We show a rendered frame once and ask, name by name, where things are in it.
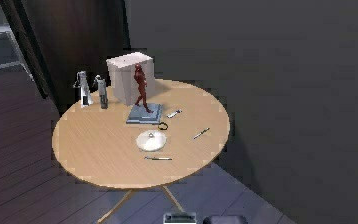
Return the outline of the silver spray bottle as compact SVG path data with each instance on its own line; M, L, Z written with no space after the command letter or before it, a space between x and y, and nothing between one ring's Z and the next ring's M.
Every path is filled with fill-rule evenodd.
M79 71L76 75L76 81L73 85L74 88L80 89L80 102L81 107L87 107L93 104L90 89L87 82L87 74L85 71Z

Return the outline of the dark brown door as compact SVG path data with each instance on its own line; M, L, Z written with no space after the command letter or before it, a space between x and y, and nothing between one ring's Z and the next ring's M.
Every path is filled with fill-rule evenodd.
M130 49L125 0L0 0L42 97L59 113L78 101L73 83L108 75L106 60Z

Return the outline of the red figure statue grey base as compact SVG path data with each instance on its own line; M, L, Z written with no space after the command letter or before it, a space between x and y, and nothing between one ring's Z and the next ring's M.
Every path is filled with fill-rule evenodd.
M134 80L137 83L138 97L126 120L127 124L152 124L160 123L162 114L161 104L147 103L147 79L142 66L135 65Z

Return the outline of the white box container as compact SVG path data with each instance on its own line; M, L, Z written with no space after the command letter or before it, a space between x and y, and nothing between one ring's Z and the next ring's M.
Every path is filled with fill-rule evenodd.
M145 74L146 96L155 94L155 72L153 58L141 52L134 52L106 60L115 98L123 104L133 105L139 96L138 83L134 79L135 65L140 64Z

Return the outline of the white round plate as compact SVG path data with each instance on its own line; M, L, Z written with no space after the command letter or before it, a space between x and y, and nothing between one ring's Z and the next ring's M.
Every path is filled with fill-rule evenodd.
M138 148L145 152L154 152L162 149L166 141L166 135L158 130L147 130L136 138Z

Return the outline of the round wooden table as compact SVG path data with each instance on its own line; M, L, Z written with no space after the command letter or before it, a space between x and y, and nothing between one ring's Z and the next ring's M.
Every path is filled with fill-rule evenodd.
M115 98L107 109L98 103L71 106L56 123L52 148L60 165L79 180L123 190L123 201L142 189L159 187L181 211L169 185L201 170L221 153L229 137L229 116L211 93L194 85L158 79L155 88L150 101L163 106L162 120L168 124L162 150L139 150L136 138L154 127L127 124L131 108ZM182 113L167 118L178 109ZM193 139L208 127L209 131ZM172 161L145 160L145 156Z

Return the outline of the grey spray bottle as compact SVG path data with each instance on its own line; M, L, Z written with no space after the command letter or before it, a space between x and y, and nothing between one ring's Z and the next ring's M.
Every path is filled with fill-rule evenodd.
M108 98L107 98L107 90L106 90L106 81L100 75L96 75L94 79L94 83L98 87L101 108L107 109Z

